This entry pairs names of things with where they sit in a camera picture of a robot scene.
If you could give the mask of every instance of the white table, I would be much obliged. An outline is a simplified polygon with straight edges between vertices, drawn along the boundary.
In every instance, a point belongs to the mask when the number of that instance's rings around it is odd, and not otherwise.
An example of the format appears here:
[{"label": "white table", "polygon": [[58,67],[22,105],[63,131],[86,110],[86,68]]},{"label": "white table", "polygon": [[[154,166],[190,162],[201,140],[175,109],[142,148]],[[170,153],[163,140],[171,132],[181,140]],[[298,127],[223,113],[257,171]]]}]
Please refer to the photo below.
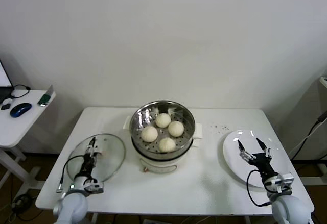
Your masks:
[{"label": "white table", "polygon": [[[27,192],[28,189],[41,189],[44,184],[42,181],[35,180],[35,176],[40,170],[39,167],[34,167],[31,172],[28,173],[18,164],[19,160],[25,160],[26,157],[19,148],[16,147],[16,145],[20,142],[42,112],[48,107],[48,105],[45,107],[37,105],[37,102],[45,92],[45,90],[30,90],[27,95],[14,99],[10,109],[0,110],[0,164],[8,169],[0,180],[0,188],[10,173],[13,173],[24,182],[16,196]],[[26,90],[13,91],[13,95],[15,96],[20,96],[25,93]],[[55,96],[56,93],[53,93],[49,103],[55,98]],[[32,108],[18,118],[11,117],[10,110],[20,103],[30,103],[32,104]],[[1,148],[10,150],[16,156],[16,159],[13,160]]]},{"label": "white table", "polygon": [[[98,133],[119,136],[126,146],[126,159],[118,173],[105,182],[104,193],[87,198],[89,212],[168,215],[271,215],[271,207],[256,207],[249,199],[245,183],[235,176],[223,158],[225,136],[238,129],[267,134],[283,148],[265,114],[258,109],[190,109],[196,123],[203,125],[199,147],[191,148],[173,173],[144,173],[139,157],[123,130],[128,115],[136,108],[86,108],[59,155],[37,200],[36,206],[51,209],[61,197],[56,193],[60,174],[69,154],[85,138]],[[294,177],[293,194],[313,211],[310,200],[291,162],[285,169]],[[72,181],[65,174],[63,188]],[[266,202],[266,191],[251,187],[258,203]]]}]

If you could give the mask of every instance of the black cable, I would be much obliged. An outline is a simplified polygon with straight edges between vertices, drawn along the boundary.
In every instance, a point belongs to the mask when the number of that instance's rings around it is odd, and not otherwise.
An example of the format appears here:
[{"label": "black cable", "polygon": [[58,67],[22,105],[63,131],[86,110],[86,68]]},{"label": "black cable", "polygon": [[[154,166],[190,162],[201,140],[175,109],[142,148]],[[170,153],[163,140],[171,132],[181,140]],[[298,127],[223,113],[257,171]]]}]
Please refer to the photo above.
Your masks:
[{"label": "black cable", "polygon": [[[327,154],[321,156],[319,159],[316,159],[316,160],[323,159],[323,158],[326,157],[326,156],[327,156]],[[296,171],[299,171],[299,170],[301,170],[301,169],[303,169],[303,168],[305,168],[305,167],[307,167],[308,165],[311,165],[311,164],[313,164],[313,163],[309,163],[309,164],[302,165],[300,168],[296,169]]]},{"label": "black cable", "polygon": [[247,190],[247,194],[249,195],[249,197],[250,197],[252,203],[254,203],[255,206],[258,206],[258,207],[264,207],[264,206],[271,205],[271,202],[270,202],[270,201],[258,205],[258,204],[253,200],[253,198],[251,197],[250,190],[249,190],[249,179],[250,179],[250,175],[251,175],[253,172],[259,172],[259,173],[260,173],[260,171],[258,171],[257,169],[254,169],[254,170],[250,171],[250,173],[249,173],[249,175],[247,176],[247,179],[246,179],[246,190]]},{"label": "black cable", "polygon": [[269,190],[269,189],[266,187],[265,184],[264,184],[264,188],[265,188],[265,190],[266,190],[267,192],[270,192],[270,193],[278,193],[278,192],[276,192],[276,191],[271,191],[271,190]]},{"label": "black cable", "polygon": [[16,214],[16,217],[19,219],[19,220],[21,220],[21,221],[25,221],[25,222],[27,222],[27,221],[32,221],[32,220],[34,220],[34,219],[36,219],[40,214],[42,214],[43,213],[43,210],[41,210],[36,216],[34,216],[33,218],[31,218],[31,219],[23,219],[23,218],[21,218],[18,214]]},{"label": "black cable", "polygon": [[15,221],[15,219],[16,219],[16,214],[14,213],[14,212],[12,212],[11,214],[10,214],[10,216],[8,217],[8,222],[9,223],[13,223],[14,221]]},{"label": "black cable", "polygon": [[[13,195],[13,193],[12,193],[12,191],[13,191],[13,176],[12,176],[12,174],[11,174],[11,177],[10,177],[10,204],[12,205],[12,203],[13,203],[13,199],[12,199],[12,195]],[[19,220],[21,220],[21,221],[32,221],[32,220],[34,220],[34,219],[36,219],[42,212],[43,212],[43,210],[41,210],[36,216],[34,216],[33,218],[31,218],[31,219],[23,219],[23,218],[21,218],[19,215],[18,215],[18,213],[15,213],[14,212],[14,208],[12,208],[12,214],[16,214],[16,217],[19,219]]]},{"label": "black cable", "polygon": [[70,161],[70,160],[72,160],[72,159],[75,159],[75,158],[78,158],[78,157],[84,157],[84,155],[76,155],[76,156],[73,156],[73,157],[71,157],[70,159],[68,159],[67,161],[66,161],[66,163],[64,164],[64,166],[63,166],[63,168],[62,168],[62,174],[61,174],[61,178],[60,178],[60,182],[59,183],[63,183],[63,175],[64,175],[64,173],[65,173],[65,167],[66,167],[66,165],[68,164],[68,162]]},{"label": "black cable", "polygon": [[[311,127],[309,133],[307,134],[307,136],[309,136],[311,134],[311,132],[313,131],[313,129],[316,127],[316,125],[318,125],[320,122],[316,121],[315,124]],[[304,142],[302,143],[302,145],[300,146],[300,148],[297,150],[297,152],[295,153],[295,155],[292,157],[291,161],[294,160],[294,158],[298,155],[298,153],[301,151],[301,149],[303,148],[303,146],[305,145],[306,141],[308,138],[306,138],[304,140]]]},{"label": "black cable", "polygon": [[113,217],[113,221],[112,221],[112,224],[115,224],[115,222],[116,222],[116,218],[117,218],[117,214],[114,215],[114,217]]},{"label": "black cable", "polygon": [[19,85],[15,85],[14,88],[16,88],[17,86],[24,86],[25,89],[27,90],[27,92],[26,92],[25,94],[23,94],[23,95],[20,95],[20,96],[14,96],[14,95],[10,94],[10,98],[11,98],[11,99],[21,98],[21,97],[27,95],[28,93],[30,93],[31,88],[30,88],[29,86],[19,84]]}]

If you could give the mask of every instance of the blue mouse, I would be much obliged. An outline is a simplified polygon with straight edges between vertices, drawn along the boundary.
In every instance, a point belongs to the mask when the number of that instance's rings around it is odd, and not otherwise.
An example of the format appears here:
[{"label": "blue mouse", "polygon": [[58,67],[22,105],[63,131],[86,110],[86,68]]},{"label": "blue mouse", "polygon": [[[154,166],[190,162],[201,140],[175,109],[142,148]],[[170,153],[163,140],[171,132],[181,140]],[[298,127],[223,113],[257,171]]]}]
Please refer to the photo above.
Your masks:
[{"label": "blue mouse", "polygon": [[32,104],[30,104],[30,103],[18,104],[17,106],[13,107],[10,110],[10,115],[14,118],[17,118],[17,117],[21,116],[22,114],[26,113],[27,111],[29,111],[31,107],[32,107]]}]

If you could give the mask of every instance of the cable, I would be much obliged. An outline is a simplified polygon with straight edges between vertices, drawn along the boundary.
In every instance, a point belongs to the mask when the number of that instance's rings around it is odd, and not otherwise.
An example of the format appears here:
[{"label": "cable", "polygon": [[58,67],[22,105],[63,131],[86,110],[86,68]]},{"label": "cable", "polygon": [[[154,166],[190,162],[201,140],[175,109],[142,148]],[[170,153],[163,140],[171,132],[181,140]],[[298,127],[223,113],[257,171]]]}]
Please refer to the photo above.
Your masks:
[{"label": "cable", "polygon": [[264,184],[264,188],[265,188],[265,190],[266,190],[267,192],[270,192],[270,193],[278,193],[278,192],[276,192],[276,191],[271,191],[271,190],[269,190],[265,184]]},{"label": "cable", "polygon": [[319,122],[316,121],[315,124],[311,127],[308,135],[298,144],[296,145],[292,150],[290,150],[290,152],[288,153],[288,155],[290,155],[298,146],[300,146],[300,148],[297,150],[297,152],[295,153],[295,155],[292,157],[291,160],[294,160],[294,158],[298,155],[298,153],[301,151],[301,149],[303,148],[303,146],[305,145],[305,142],[307,141],[307,139],[313,134],[315,133],[315,131],[323,125],[323,123],[325,123],[325,121],[327,120],[327,118],[323,121],[323,122]]},{"label": "cable", "polygon": [[[321,156],[319,159],[316,159],[316,160],[323,159],[326,156],[327,156],[327,154]],[[299,167],[298,169],[296,169],[296,171],[299,171],[299,170],[301,170],[301,169],[303,169],[303,168],[305,168],[305,167],[307,167],[308,165],[311,165],[311,164],[313,164],[313,163],[308,163],[308,164],[302,165],[301,167]]]},{"label": "cable", "polygon": [[258,204],[253,200],[253,198],[251,197],[250,190],[249,190],[249,179],[250,179],[250,175],[251,175],[253,172],[259,172],[259,173],[260,173],[260,171],[258,171],[257,169],[254,169],[254,170],[251,170],[251,171],[250,171],[250,173],[249,173],[249,175],[247,176],[247,179],[246,179],[246,190],[247,190],[247,194],[249,195],[249,197],[250,197],[252,203],[254,203],[255,206],[257,206],[257,207],[268,206],[268,205],[271,204],[270,201],[258,205]]},{"label": "cable", "polygon": [[11,207],[11,204],[10,203],[7,203],[5,206],[3,206],[0,211],[3,211],[5,208],[7,208],[7,206],[10,206]]},{"label": "cable", "polygon": [[71,157],[70,159],[68,159],[68,160],[66,161],[66,163],[64,164],[64,166],[63,166],[63,168],[62,168],[61,178],[60,178],[60,182],[59,182],[60,184],[63,183],[63,175],[64,175],[64,173],[65,173],[65,167],[66,167],[66,165],[68,164],[68,162],[69,162],[70,160],[75,159],[75,158],[78,158],[78,157],[84,157],[84,155],[76,155],[76,156],[73,156],[73,157]]},{"label": "cable", "polygon": [[117,218],[117,214],[114,215],[114,217],[113,217],[113,221],[112,221],[112,224],[115,224],[115,222],[116,222],[116,218]]},{"label": "cable", "polygon": [[180,224],[183,224],[184,222],[186,222],[190,218],[191,218],[191,216],[189,216],[188,218],[186,218],[185,220],[183,220]]},{"label": "cable", "polygon": [[14,88],[16,88],[17,86],[24,86],[25,89],[27,90],[27,92],[25,94],[23,94],[23,95],[20,95],[20,96],[14,96],[14,95],[10,94],[10,98],[12,98],[12,99],[21,98],[21,97],[27,95],[28,93],[30,93],[31,88],[29,86],[19,84],[19,85],[15,85]]},{"label": "cable", "polygon": [[10,214],[10,216],[8,217],[8,222],[9,222],[9,223],[13,223],[13,222],[16,220],[16,217],[17,217],[17,215],[16,215],[15,213],[12,212],[12,213]]},{"label": "cable", "polygon": [[43,213],[43,210],[41,210],[36,216],[34,216],[33,218],[31,218],[31,219],[23,219],[23,218],[21,218],[18,214],[16,214],[16,216],[17,216],[17,218],[19,219],[19,220],[21,220],[21,221],[25,221],[25,222],[28,222],[28,221],[32,221],[32,220],[34,220],[34,219],[36,219],[40,214],[42,214]]},{"label": "cable", "polygon": [[199,223],[201,223],[201,222],[203,222],[203,221],[205,221],[205,220],[207,220],[207,219],[209,219],[211,216],[207,216],[206,218],[204,218],[204,219],[202,219],[202,220],[200,220],[200,221],[198,221],[197,223],[195,223],[195,224],[199,224]]}]

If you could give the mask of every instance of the white wall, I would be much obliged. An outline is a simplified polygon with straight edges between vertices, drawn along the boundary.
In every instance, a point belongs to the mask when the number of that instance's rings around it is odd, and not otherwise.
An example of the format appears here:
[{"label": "white wall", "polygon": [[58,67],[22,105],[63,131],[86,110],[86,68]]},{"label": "white wall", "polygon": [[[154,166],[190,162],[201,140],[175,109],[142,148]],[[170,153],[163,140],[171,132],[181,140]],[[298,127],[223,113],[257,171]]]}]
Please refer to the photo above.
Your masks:
[{"label": "white wall", "polygon": [[327,0],[0,0],[0,57],[56,101],[22,142],[58,152],[87,106],[262,108],[278,129],[327,60]]}]

